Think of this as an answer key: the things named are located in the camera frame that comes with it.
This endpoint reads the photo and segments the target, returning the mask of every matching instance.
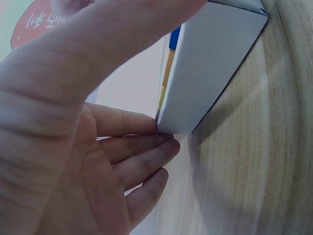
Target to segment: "white box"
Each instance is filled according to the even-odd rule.
[[[260,0],[208,2],[184,23],[157,126],[190,134],[213,106],[266,22]]]

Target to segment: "skin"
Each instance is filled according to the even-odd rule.
[[[179,143],[84,100],[205,2],[98,0],[1,62],[0,234],[126,235],[152,210]]]

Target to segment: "wood grain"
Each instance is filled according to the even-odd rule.
[[[181,152],[155,235],[313,234],[313,1],[270,21]]]

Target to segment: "light wood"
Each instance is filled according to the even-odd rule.
[[[155,235],[313,235],[313,1],[270,21],[168,166]]]

